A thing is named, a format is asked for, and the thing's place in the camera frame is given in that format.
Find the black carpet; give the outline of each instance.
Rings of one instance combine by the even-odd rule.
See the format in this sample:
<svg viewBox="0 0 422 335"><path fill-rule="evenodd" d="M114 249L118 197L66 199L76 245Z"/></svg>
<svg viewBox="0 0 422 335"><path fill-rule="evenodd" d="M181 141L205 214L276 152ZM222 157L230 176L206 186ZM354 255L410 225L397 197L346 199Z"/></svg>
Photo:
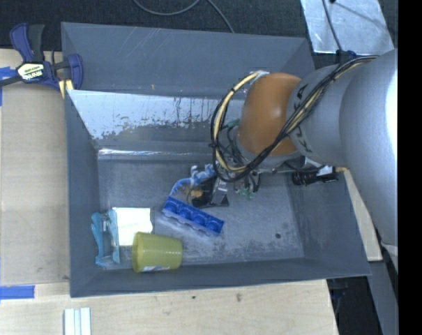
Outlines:
<svg viewBox="0 0 422 335"><path fill-rule="evenodd" d="M147 8L170 12L194 0L140 0ZM308 37L299 0L213 0L235 32ZM398 46L398 0L379 0L395 47ZM44 50L61 50L60 23L85 22L202 31L229 31L221 17L201 0L179 16L158 17L132 0L0 0L0 47L10 47L9 31L20 22L45 24ZM333 64L333 55L314 54L317 68ZM381 334L366 278L345 280L339 305L341 335Z"/></svg>

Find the black cable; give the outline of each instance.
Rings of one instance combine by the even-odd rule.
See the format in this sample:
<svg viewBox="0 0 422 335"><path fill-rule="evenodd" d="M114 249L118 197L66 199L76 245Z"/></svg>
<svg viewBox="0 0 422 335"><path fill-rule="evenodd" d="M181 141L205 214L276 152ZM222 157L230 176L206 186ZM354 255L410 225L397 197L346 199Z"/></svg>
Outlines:
<svg viewBox="0 0 422 335"><path fill-rule="evenodd" d="M324 7L325 15L327 16L327 21L329 22L329 26L330 26L331 33L333 34L333 37L335 38L336 45L338 45L338 49L339 49L340 51L344 51L344 50L342 49L342 47L341 47L341 44L340 44L340 42L339 42L338 37L336 36L335 29L333 28L333 25L332 25L332 23L331 23L331 18L330 18L330 16L329 16L329 10L327 9L327 4L326 4L325 0L322 0L322 5L323 5L323 7Z"/></svg>
<svg viewBox="0 0 422 335"><path fill-rule="evenodd" d="M136 6L138 6L140 9L142 9L146 13L149 13L149 14L152 14L152 15L156 15L156 16L175 16L175 15L180 15L182 13L185 13L185 12L189 11L191 8L195 7L195 5L197 5L200 1L201 0L195 0L188 7L184 8L184 9L181 9L181 10L178 10L178 11L174 11L172 13L160 13L158 11L154 11L154 10L151 10L151 9L146 8L138 0L133 0L133 2L136 4ZM220 15L220 17L225 22L225 24L228 27L228 29L234 34L235 33L234 29L232 28L231 24L229 23L229 21L227 20L227 18L225 17L225 15L223 15L223 13L217 7L217 5L215 5L212 0L206 0L206 1L209 2L209 4L213 7L213 9L215 11L217 11L217 13Z"/></svg>

